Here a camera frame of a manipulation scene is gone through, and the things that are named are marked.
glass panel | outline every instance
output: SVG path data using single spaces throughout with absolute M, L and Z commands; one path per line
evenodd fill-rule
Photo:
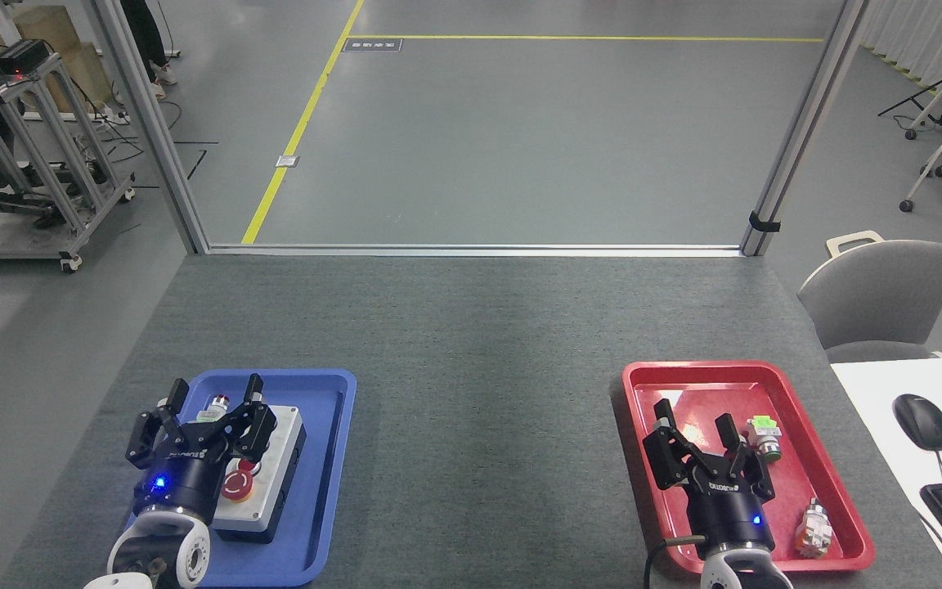
M 123 7 L 210 245 L 650 246 L 739 245 L 842 0 Z

red tray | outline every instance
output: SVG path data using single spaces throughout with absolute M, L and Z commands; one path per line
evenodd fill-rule
M 633 362 L 624 369 L 624 391 L 663 537 L 691 533 L 685 491 L 661 491 L 642 448 L 642 439 L 657 420 L 653 404 L 666 398 L 681 433 L 711 454 L 724 452 L 715 429 L 715 418 L 722 413 L 733 414 L 741 433 L 747 419 L 755 415 L 769 415 L 777 421 L 783 434 L 783 457 L 769 465 L 777 496 L 762 508 L 777 544 L 773 562 L 782 571 L 860 570 L 874 562 L 871 536 L 787 376 L 776 366 L 758 361 Z M 805 559 L 793 548 L 793 536 L 814 497 L 828 512 L 834 539 L 823 558 Z M 668 555 L 685 570 L 703 571 L 703 560 L 694 546 L 668 548 Z

yellow floor line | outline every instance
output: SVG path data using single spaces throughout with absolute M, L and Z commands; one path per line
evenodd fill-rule
M 343 27 L 340 38 L 337 38 L 337 44 L 333 46 L 333 53 L 330 55 L 328 62 L 325 63 L 325 68 L 322 68 L 322 74 L 318 77 L 318 83 L 311 92 L 311 97 L 307 99 L 307 105 L 303 107 L 303 115 L 300 115 L 296 129 L 293 129 L 292 137 L 289 138 L 288 144 L 285 144 L 285 152 L 283 152 L 283 155 L 293 155 L 296 152 L 296 146 L 300 145 L 300 137 L 303 137 L 303 131 L 307 129 L 307 122 L 311 120 L 311 113 L 315 111 L 315 106 L 318 105 L 318 97 L 322 94 L 322 88 L 325 88 L 325 82 L 329 81 L 330 72 L 333 71 L 333 66 L 337 62 L 337 57 L 340 56 L 343 45 L 348 41 L 351 28 L 355 25 L 355 19 L 358 18 L 358 12 L 362 10 L 363 2 L 364 0 L 355 2 L 355 7 L 352 8 L 351 15 L 348 16 L 348 23 Z M 283 182 L 285 178 L 285 171 L 287 170 L 289 170 L 289 168 L 276 168 L 276 171 L 271 176 L 271 182 L 268 183 L 268 187 L 264 191 L 261 204 L 257 206 L 257 212 L 253 213 L 253 218 L 249 221 L 249 227 L 246 227 L 246 234 L 242 237 L 242 243 L 254 243 L 257 241 L 257 234 L 261 231 L 261 225 L 264 224 L 264 219 L 268 216 L 268 211 L 271 209 L 271 204 L 274 202 L 274 197 L 276 197 L 278 193 L 278 187 L 281 186 L 281 182 Z
M 350 38 L 463 38 L 473 41 L 507 41 L 535 38 L 550 41 L 752 41 L 766 43 L 822 43 L 816 37 L 608 37 L 591 34 L 352 34 Z

metal cart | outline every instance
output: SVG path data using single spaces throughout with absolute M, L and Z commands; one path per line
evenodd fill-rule
M 49 79 L 56 82 L 71 111 L 76 113 L 75 127 L 69 128 L 72 123 L 65 123 L 57 111 L 47 86 Z M 38 112 L 63 153 L 64 163 L 59 168 L 42 156 L 22 119 L 20 100 L 25 94 L 34 97 Z M 16 141 L 29 153 L 42 182 L 36 189 L 0 137 L 0 168 L 7 172 L 11 189 L 15 194 L 43 199 L 46 204 L 51 202 L 63 218 L 63 223 L 55 227 L 38 228 L 29 215 L 0 212 L 0 259 L 56 259 L 60 260 L 62 271 L 78 271 L 82 264 L 79 250 L 89 242 L 116 202 L 128 202 L 135 196 L 131 188 L 133 176 L 120 175 L 112 167 L 93 123 L 83 116 L 87 112 L 86 103 L 76 94 L 57 53 L 52 53 L 32 74 L 0 86 L 0 112 Z M 57 178 L 62 169 L 70 176 L 69 190 Z

chair backrest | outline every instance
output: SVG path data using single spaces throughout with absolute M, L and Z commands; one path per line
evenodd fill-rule
M 823 349 L 838 344 L 924 344 L 942 309 L 942 243 L 868 243 L 823 262 L 797 298 Z

